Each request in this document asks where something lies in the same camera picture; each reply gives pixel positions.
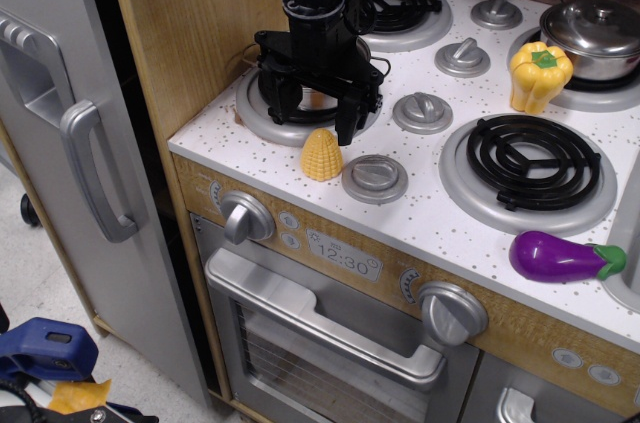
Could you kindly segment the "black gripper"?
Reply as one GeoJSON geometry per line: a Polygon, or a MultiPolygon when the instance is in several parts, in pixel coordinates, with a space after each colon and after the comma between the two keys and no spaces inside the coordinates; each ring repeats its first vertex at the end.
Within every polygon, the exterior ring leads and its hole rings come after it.
{"type": "Polygon", "coordinates": [[[302,122],[302,86],[338,100],[339,146],[350,145],[368,114],[380,108],[383,73],[371,64],[366,43],[344,23],[332,28],[295,24],[289,32],[260,30],[254,39],[260,47],[260,88],[276,124],[302,122]]]}

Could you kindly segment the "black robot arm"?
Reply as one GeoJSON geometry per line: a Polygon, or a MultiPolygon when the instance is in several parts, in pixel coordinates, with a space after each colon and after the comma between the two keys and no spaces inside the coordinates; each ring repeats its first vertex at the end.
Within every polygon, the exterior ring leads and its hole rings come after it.
{"type": "Polygon", "coordinates": [[[359,49],[376,22],[372,0],[282,0],[289,29],[259,31],[259,89],[277,124],[302,119],[303,90],[337,101],[338,143],[347,146],[381,106],[383,73],[359,49]]]}

